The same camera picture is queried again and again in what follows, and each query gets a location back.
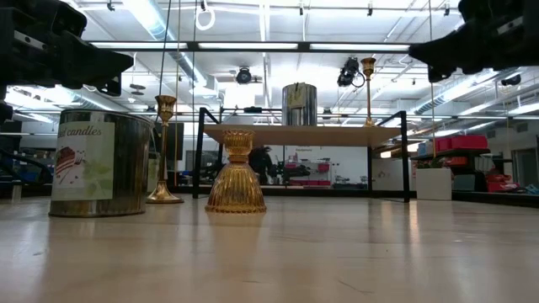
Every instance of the person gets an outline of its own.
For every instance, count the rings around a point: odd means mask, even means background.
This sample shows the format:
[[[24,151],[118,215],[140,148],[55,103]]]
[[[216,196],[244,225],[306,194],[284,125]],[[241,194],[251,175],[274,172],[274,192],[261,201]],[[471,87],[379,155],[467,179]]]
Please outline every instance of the person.
[[[266,172],[269,173],[273,166],[269,152],[271,152],[271,147],[258,146],[249,153],[249,166],[259,175],[261,185],[268,183]]]

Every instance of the metal canister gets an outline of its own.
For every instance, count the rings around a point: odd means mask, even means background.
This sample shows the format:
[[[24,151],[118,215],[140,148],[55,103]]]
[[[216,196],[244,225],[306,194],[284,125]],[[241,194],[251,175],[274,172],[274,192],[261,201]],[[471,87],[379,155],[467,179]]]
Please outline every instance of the metal canister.
[[[297,94],[299,89],[304,89],[298,95],[301,107],[291,107],[291,96]],[[317,88],[310,84],[295,83],[283,88],[283,125],[317,126],[318,125],[318,101]]]
[[[152,127],[150,120],[131,114],[62,111],[49,215],[143,213]]]

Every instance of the wooden floor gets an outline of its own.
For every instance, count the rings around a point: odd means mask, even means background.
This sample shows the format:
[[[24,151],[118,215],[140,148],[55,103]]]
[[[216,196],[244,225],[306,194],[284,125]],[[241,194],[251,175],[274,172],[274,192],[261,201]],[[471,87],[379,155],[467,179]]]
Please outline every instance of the wooden floor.
[[[0,302],[537,302],[539,210],[464,202],[268,198],[145,215],[47,217],[0,205]]]

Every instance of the black metal table frame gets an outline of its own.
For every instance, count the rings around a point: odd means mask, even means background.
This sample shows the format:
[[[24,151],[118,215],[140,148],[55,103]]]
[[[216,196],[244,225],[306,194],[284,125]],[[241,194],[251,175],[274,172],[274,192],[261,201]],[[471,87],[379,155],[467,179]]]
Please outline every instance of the black metal table frame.
[[[210,113],[210,111],[207,108],[200,108],[199,109],[199,131],[197,134],[197,141],[196,141],[196,152],[195,152],[195,170],[193,171],[193,198],[198,199],[200,197],[200,170],[202,166],[202,147],[204,144],[204,129],[205,129],[205,117],[209,117],[213,122],[216,124],[220,124],[222,122],[222,115],[227,110],[235,110],[235,109],[224,109],[221,108],[219,110],[219,118],[216,118],[213,114]],[[263,111],[275,111],[274,109],[263,109]],[[400,119],[401,120],[401,148],[402,148],[402,160],[403,160],[403,191],[399,192],[397,191],[397,197],[402,198],[404,203],[408,203],[410,201],[410,180],[409,180],[409,174],[408,174],[408,127],[406,124],[406,111],[399,111],[396,114],[392,115],[391,117],[388,117],[384,119],[382,122],[378,123],[378,126],[382,126],[386,124],[387,122],[393,120],[393,119]],[[222,164],[222,153],[223,153],[223,145],[222,143],[219,144],[219,152],[218,152],[218,162],[219,164]],[[283,161],[285,161],[285,147],[283,146]],[[356,190],[358,197],[371,197],[371,198],[380,198],[381,193],[386,193],[387,191],[381,191],[380,193],[377,193],[375,190],[372,189],[372,147],[367,147],[367,196],[365,195],[365,191],[362,190]],[[291,193],[294,189],[282,189],[284,193]],[[316,193],[319,193],[320,190],[316,189],[300,189],[302,193],[304,193],[306,196],[310,196]],[[275,193],[275,190],[269,190],[268,194]]]

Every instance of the brass candle holder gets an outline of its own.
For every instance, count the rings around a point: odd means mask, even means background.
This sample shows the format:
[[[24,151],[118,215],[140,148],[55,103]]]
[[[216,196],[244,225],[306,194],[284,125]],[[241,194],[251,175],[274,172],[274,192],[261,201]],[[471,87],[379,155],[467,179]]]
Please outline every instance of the brass candle holder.
[[[367,82],[367,120],[365,122],[365,127],[376,126],[374,122],[372,122],[371,118],[371,76],[374,73],[375,62],[376,59],[372,57],[361,60],[361,65],[363,66],[363,74],[365,75]]]
[[[259,180],[248,165],[254,132],[224,130],[223,133],[230,163],[217,176],[205,210],[233,214],[264,213],[266,205]]]
[[[184,203],[184,200],[170,194],[167,188],[167,180],[165,178],[167,173],[167,130],[168,121],[173,116],[173,108],[176,104],[176,98],[172,96],[157,96],[159,117],[163,122],[161,128],[161,155],[159,157],[159,180],[157,181],[157,187],[153,190],[153,193],[148,196],[146,203],[148,204],[174,204]]]

